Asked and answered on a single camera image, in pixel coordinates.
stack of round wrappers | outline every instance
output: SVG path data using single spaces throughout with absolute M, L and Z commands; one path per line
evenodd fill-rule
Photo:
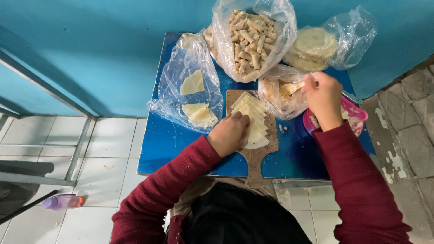
M 307 26 L 297 32 L 297 40 L 283 61 L 309 72 L 326 69 L 329 59 L 336 53 L 338 41 L 321 27 Z

wooden cutting board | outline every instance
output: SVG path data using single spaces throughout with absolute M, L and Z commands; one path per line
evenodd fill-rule
M 232 104 L 238 100 L 241 94 L 247 91 L 253 96 L 256 96 L 257 90 L 228 90 L 226 92 L 226 114 L 232 114 Z M 279 140 L 277 139 L 276 118 L 270 112 L 265 112 L 265 126 L 268 127 L 267 135 L 265 136 L 270 143 L 258 149 L 241 149 L 239 152 L 247 161 L 249 166 L 249 174 L 245 186 L 248 188 L 259 189 L 264 187 L 264 180 L 261 174 L 261 165 L 265 156 L 269 153 L 276 152 L 279 149 Z

plastic bag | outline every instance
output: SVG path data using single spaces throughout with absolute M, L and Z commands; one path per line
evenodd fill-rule
M 201 70 L 205 91 L 191 95 L 181 95 L 180 87 L 184 79 Z M 196 127 L 182 111 L 181 105 L 209 103 L 208 108 L 218 120 L 223 116 L 223 96 L 220 81 L 205 40 L 196 34 L 184 33 L 172 49 L 169 62 L 164 66 L 158 85 L 158 99 L 153 99 L 151 111 L 163 118 L 200 133 L 209 133 L 211 127 Z
M 211 57 L 213 57 L 216 63 L 221 67 L 220 60 L 218 59 L 217 48 L 215 45 L 213 24 L 209 25 L 206 29 L 202 29 L 199 34 L 205 39 Z
M 234 10 L 244 10 L 250 14 L 266 15 L 276 23 L 274 26 L 277 34 L 273 50 L 260 69 L 259 75 L 244 79 L 235 68 L 234 49 L 231 41 L 229 17 Z M 289 50 L 296 40 L 296 14 L 292 4 L 287 0 L 217 0 L 212 8 L 214 44 L 217 48 L 220 66 L 236 82 L 251 82 L 266 73 L 282 60 L 283 55 Z
M 361 6 L 329 18 L 319 27 L 306 26 L 283 57 L 293 67 L 310 72 L 329 65 L 337 70 L 359 63 L 377 35 L 377 20 Z
M 297 90 L 291 95 L 284 87 L 286 84 L 304 85 L 301 79 L 305 74 L 296 68 L 278 64 L 259 78 L 259 98 L 270 113 L 281 120 L 290 120 L 308 108 L 306 94 L 301 92 L 299 86 L 294 86 Z

hand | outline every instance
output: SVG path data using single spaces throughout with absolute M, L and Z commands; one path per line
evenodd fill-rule
M 228 156 L 241 148 L 250 124 L 248 115 L 236 112 L 226 116 L 207 136 L 208 142 L 221 158 Z
M 343 123 L 341 114 L 342 85 L 323 72 L 314 72 L 303 77 L 307 105 L 315 114 L 323 132 Z

purple bottle cap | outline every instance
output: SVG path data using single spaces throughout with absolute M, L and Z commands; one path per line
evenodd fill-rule
M 53 209 L 58 202 L 59 200 L 57 200 L 57 198 L 48 198 L 44 200 L 44 202 L 42 203 L 42 207 L 47 209 Z

